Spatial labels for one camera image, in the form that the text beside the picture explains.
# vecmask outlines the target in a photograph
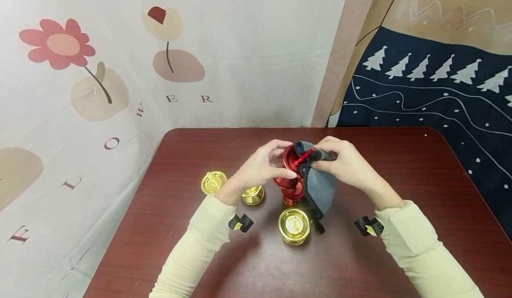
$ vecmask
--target wavy line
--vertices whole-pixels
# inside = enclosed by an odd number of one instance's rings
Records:
[[[370,79],[370,78],[367,78],[367,77],[364,77],[364,76],[360,76],[360,75],[354,75],[354,77],[363,78],[363,79],[369,80],[370,82],[378,83],[379,85],[383,85],[383,86],[395,86],[395,87],[416,88],[416,89],[445,89],[445,90],[454,91],[454,92],[456,92],[456,93],[458,93],[459,95],[462,95],[462,96],[472,97],[472,98],[479,98],[479,99],[485,100],[485,102],[487,102],[489,105],[493,106],[498,112],[500,112],[503,116],[505,116],[512,123],[512,118],[509,117],[507,114],[505,114],[505,112],[503,110],[499,109],[490,100],[485,99],[484,97],[481,97],[481,96],[467,95],[467,94],[464,94],[462,92],[459,92],[458,90],[451,89],[449,87],[415,87],[415,86],[404,86],[404,85],[391,85],[391,84],[388,84],[388,83],[380,83],[380,82],[377,82],[376,80],[373,80],[373,79]]]
[[[460,99],[458,99],[457,97],[452,97],[452,96],[445,96],[445,97],[441,97],[441,98],[438,98],[436,100],[432,100],[431,102],[429,103],[426,103],[425,105],[422,105],[422,106],[419,106],[419,107],[416,107],[416,108],[405,108],[404,107],[404,102],[405,102],[405,97],[404,95],[399,92],[399,91],[392,91],[392,92],[389,92],[389,93],[385,93],[384,95],[379,95],[379,96],[373,96],[373,97],[367,97],[367,98],[361,98],[359,97],[359,95],[357,94],[357,92],[355,91],[355,88],[354,88],[354,79],[351,79],[350,80],[351,84],[352,84],[352,89],[354,91],[354,95],[357,97],[357,99],[359,100],[367,100],[367,99],[373,99],[373,98],[378,98],[378,97],[382,97],[382,96],[386,96],[386,95],[389,95],[389,94],[393,94],[393,93],[397,93],[398,95],[400,95],[402,97],[402,104],[401,104],[401,107],[403,110],[416,110],[416,109],[419,109],[421,107],[425,107],[425,106],[428,106],[430,105],[431,103],[434,103],[434,102],[437,102],[438,100],[441,100],[441,99],[455,99],[459,102],[460,106],[462,107],[462,109],[464,110],[464,113],[466,114],[466,117],[468,118],[469,120],[469,123],[475,127],[476,129],[479,129],[481,131],[484,131],[484,132],[487,132],[487,133],[493,133],[493,134],[499,134],[499,135],[505,135],[505,136],[511,136],[512,137],[512,134],[509,134],[509,133],[503,133],[503,132],[498,132],[498,131],[492,131],[492,130],[487,130],[485,128],[480,128],[478,127],[477,125],[475,125],[475,123],[473,123],[473,121],[471,120],[471,117],[469,117],[469,114],[468,114],[468,111],[466,110],[466,107],[464,106],[464,103],[461,102]]]
[[[466,129],[466,127],[461,123],[459,122],[458,120],[454,119],[454,118],[450,118],[450,117],[446,117],[442,114],[439,114],[439,113],[434,113],[434,112],[425,112],[425,113],[401,113],[401,112],[395,112],[395,111],[382,111],[382,110],[377,110],[377,109],[373,109],[371,108],[370,106],[366,106],[362,103],[344,103],[343,106],[364,106],[368,109],[371,109],[373,111],[376,111],[376,112],[380,112],[380,113],[391,113],[391,114],[435,114],[435,115],[438,115],[438,116],[441,116],[445,119],[450,119],[450,120],[454,120],[455,122],[457,122],[462,128],[464,128],[464,130],[466,131],[466,133],[468,133],[468,135],[475,141],[475,143],[478,145],[478,147],[481,148],[481,150],[492,160],[493,163],[496,164],[496,166],[498,166],[499,169],[501,169],[511,180],[512,180],[512,175],[508,173],[508,171],[506,171],[502,166],[500,166],[500,164],[498,164],[498,162],[496,162],[495,159],[493,159],[493,157],[487,152],[487,150],[484,149],[484,147],[482,147],[482,145],[480,143],[478,143],[478,141],[475,139],[475,137],[473,137],[473,135]]]
[[[430,4],[425,6],[423,9],[421,9],[421,11],[418,10],[418,2],[419,2],[419,0],[413,0],[413,6],[411,6],[411,8],[407,8],[406,7],[404,9],[404,7],[407,6],[406,4],[404,4],[406,1],[407,0],[401,0],[401,2],[400,2],[400,10],[405,12],[406,14],[407,13],[409,14],[409,21],[410,22],[415,21],[415,20],[416,21],[419,20],[419,18],[422,18],[424,13],[428,12],[428,9],[433,8],[434,5],[437,5],[436,9],[437,9],[437,13],[438,13],[439,17],[441,18],[441,21],[445,21],[447,18],[449,18],[450,15],[455,13],[458,8],[460,8],[462,10],[462,17],[461,17],[462,22],[459,22],[459,25],[457,26],[457,29],[462,28],[462,26],[468,24],[468,22],[471,21],[471,19],[473,17],[478,16],[478,15],[480,15],[483,12],[491,13],[491,26],[492,26],[493,29],[504,28],[504,27],[512,24],[512,22],[508,22],[508,23],[505,23],[503,25],[496,25],[496,15],[495,15],[494,10],[492,8],[481,9],[480,11],[475,12],[474,14],[469,15],[468,17],[466,17],[466,10],[465,10],[463,5],[460,5],[460,6],[455,7],[454,9],[452,9],[446,15],[443,16],[442,15],[442,12],[443,12],[442,5],[441,5],[441,2],[438,1],[438,0],[435,0],[435,1],[431,2]]]

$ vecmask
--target wrist strap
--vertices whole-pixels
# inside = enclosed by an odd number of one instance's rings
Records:
[[[368,235],[377,237],[384,232],[384,226],[377,220],[377,218],[370,220],[370,218],[364,216],[354,221],[354,225],[359,229],[364,237]]]
[[[235,215],[229,223],[227,223],[227,226],[231,230],[240,230],[242,233],[246,233],[249,228],[254,224],[254,222],[246,215],[244,214],[242,218],[238,217],[238,215]]]

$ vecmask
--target curtain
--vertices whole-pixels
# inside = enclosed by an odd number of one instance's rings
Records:
[[[0,296],[10,298],[82,297],[166,131],[309,126],[344,8],[0,4]]]
[[[509,237],[511,8],[512,0],[373,0],[328,121],[436,129]]]

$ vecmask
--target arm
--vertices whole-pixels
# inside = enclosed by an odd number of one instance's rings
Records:
[[[475,283],[437,240],[427,217],[412,201],[402,200],[355,147],[334,137],[316,146],[337,153],[335,161],[318,161],[313,167],[329,171],[344,183],[361,189],[375,204],[384,226],[386,250],[409,277],[423,298],[482,298]]]
[[[243,192],[275,177],[296,177],[293,171],[279,168],[280,156],[290,144],[273,140],[260,147],[215,197],[205,198],[163,265],[149,298],[185,298],[192,294],[215,253],[229,241],[228,222],[235,216],[235,205]]]

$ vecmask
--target white backdrop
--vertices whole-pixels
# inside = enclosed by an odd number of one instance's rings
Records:
[[[82,297],[167,130],[309,126],[343,4],[0,0],[0,297]]]

